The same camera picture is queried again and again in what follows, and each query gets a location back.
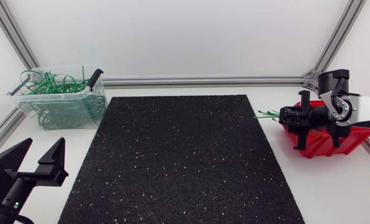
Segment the black cable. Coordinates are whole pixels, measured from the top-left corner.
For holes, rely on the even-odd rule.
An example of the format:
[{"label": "black cable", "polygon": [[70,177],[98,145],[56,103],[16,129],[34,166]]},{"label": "black cable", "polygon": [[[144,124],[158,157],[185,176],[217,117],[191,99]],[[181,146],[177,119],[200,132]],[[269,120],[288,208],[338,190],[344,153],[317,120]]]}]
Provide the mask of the black cable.
[{"label": "black cable", "polygon": [[333,107],[335,108],[335,110],[337,111],[338,114],[341,114],[343,112],[343,109],[340,106],[338,106],[336,97],[338,96],[338,93],[340,91],[344,91],[344,90],[341,89],[341,87],[343,87],[343,83],[344,83],[345,80],[346,79],[344,77],[341,77],[339,79],[339,82],[337,83],[336,88],[332,91],[332,94],[331,94],[331,99],[330,99],[331,103],[332,103]]},{"label": "black cable", "polygon": [[16,221],[18,221],[19,223],[23,223],[23,224],[34,224],[34,222],[31,221],[30,218],[24,217],[22,215],[18,215],[16,218]]}]

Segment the clear plastic bin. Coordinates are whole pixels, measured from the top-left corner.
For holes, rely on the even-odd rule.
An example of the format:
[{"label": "clear plastic bin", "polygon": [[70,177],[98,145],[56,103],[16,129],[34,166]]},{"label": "clear plastic bin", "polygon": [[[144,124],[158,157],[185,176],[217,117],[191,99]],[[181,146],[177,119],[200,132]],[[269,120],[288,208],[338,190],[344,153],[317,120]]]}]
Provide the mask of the clear plastic bin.
[{"label": "clear plastic bin", "polygon": [[[98,128],[107,108],[105,89],[100,78],[102,70],[98,65],[71,67],[34,68],[21,75],[21,81],[6,93],[5,99],[13,102],[23,113],[46,130],[70,128]],[[78,82],[87,83],[84,90],[78,93],[58,94],[27,94],[36,86],[26,83],[39,82],[42,77],[38,74],[70,75]]]}]

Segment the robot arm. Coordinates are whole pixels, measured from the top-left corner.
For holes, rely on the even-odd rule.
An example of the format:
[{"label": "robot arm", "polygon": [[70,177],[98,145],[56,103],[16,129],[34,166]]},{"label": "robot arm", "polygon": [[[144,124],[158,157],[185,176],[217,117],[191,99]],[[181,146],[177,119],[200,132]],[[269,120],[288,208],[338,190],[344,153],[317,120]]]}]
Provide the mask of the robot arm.
[{"label": "robot arm", "polygon": [[310,129],[326,129],[332,136],[333,147],[340,147],[351,127],[370,128],[370,97],[348,92],[348,70],[325,72],[318,77],[318,96],[324,106],[310,107],[310,92],[301,91],[300,106],[280,110],[279,123],[298,136],[295,149],[305,150]]}]

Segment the cable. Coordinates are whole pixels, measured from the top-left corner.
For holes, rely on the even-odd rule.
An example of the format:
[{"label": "cable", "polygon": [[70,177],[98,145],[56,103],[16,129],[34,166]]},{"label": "cable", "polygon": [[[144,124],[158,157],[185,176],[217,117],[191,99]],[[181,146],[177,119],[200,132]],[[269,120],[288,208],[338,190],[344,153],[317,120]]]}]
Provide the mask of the cable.
[{"label": "cable", "polygon": [[[22,79],[22,74],[31,72],[32,78]],[[26,70],[21,73],[22,95],[70,94],[84,91],[88,80],[76,81],[73,76],[54,74],[51,71],[41,73]],[[19,107],[31,118],[37,117],[39,126],[44,129],[76,128],[92,122],[98,126],[105,114],[106,98],[103,89],[94,88],[91,95],[78,100],[39,100],[22,101]]]}]

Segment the red plastic bin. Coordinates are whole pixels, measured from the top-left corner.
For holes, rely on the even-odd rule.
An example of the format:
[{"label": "red plastic bin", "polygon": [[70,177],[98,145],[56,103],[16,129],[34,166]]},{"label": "red plastic bin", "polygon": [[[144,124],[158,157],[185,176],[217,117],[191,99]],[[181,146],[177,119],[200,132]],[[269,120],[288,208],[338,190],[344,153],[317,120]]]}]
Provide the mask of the red plastic bin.
[{"label": "red plastic bin", "polygon": [[[317,107],[324,105],[323,101],[310,101],[310,107]],[[288,129],[284,127],[290,139],[294,144],[297,144],[297,135],[289,133]],[[325,129],[310,130],[307,135],[305,151],[299,151],[302,156],[311,159],[314,156],[332,156],[333,154],[344,153],[350,154],[357,146],[370,137],[370,128],[355,128],[351,127],[351,132],[346,138],[340,138],[340,147],[333,147],[333,140]]]}]

